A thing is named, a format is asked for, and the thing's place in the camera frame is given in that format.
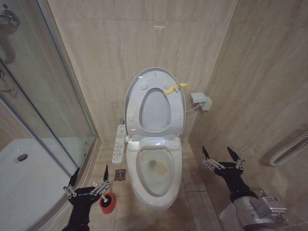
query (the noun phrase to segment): white hose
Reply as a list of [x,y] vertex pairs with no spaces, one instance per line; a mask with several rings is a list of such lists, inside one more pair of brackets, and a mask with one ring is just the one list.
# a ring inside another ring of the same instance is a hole
[[304,133],[301,135],[297,136],[290,142],[288,142],[284,147],[282,147],[278,152],[276,152],[270,159],[269,159],[269,164],[271,166],[281,166],[285,164],[287,161],[292,159],[294,156],[299,154],[302,150],[308,147],[308,140],[304,141],[302,144],[300,144],[295,150],[293,150],[289,155],[286,157],[282,158],[280,161],[277,161],[278,158],[280,158],[283,154],[285,154],[288,150],[293,148],[295,145],[303,141],[308,137],[308,130],[306,130]]
[[189,109],[189,110],[187,110],[186,112],[190,112],[190,111],[192,111],[192,110],[198,108],[200,105],[201,105],[201,104],[198,104],[198,106],[196,106],[196,107],[194,107],[194,108],[192,108],[192,109]]

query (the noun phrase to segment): floor drain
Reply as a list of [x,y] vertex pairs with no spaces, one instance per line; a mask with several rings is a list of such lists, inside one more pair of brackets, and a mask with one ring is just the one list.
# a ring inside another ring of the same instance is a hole
[[115,181],[117,180],[125,180],[126,169],[118,169],[115,171]]
[[23,160],[26,160],[27,157],[28,157],[28,154],[22,154],[22,155],[20,155],[20,156],[17,158],[17,160],[18,160],[18,161],[23,161]]

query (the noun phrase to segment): shower enclosure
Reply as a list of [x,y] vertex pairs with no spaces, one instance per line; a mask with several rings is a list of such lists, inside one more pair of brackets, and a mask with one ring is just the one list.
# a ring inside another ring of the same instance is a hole
[[0,0],[0,230],[62,198],[96,133],[43,0]]

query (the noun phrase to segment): yellow strap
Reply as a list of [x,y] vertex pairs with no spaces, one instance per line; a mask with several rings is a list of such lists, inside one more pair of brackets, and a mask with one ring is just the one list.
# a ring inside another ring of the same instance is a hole
[[164,94],[165,95],[169,95],[173,91],[178,91],[178,89],[181,88],[181,87],[183,87],[186,90],[189,90],[191,85],[189,83],[180,83],[180,84],[177,84],[177,85],[173,86],[169,90],[165,91]]

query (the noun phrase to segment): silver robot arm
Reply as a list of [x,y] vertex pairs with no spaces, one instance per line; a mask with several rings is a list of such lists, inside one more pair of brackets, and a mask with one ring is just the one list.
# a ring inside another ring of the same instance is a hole
[[265,193],[257,196],[250,190],[241,178],[244,160],[229,147],[228,151],[235,163],[210,159],[202,146],[203,164],[224,178],[241,227],[245,231],[273,231],[273,228],[287,225],[283,217],[287,209],[280,200],[277,197],[268,197]]

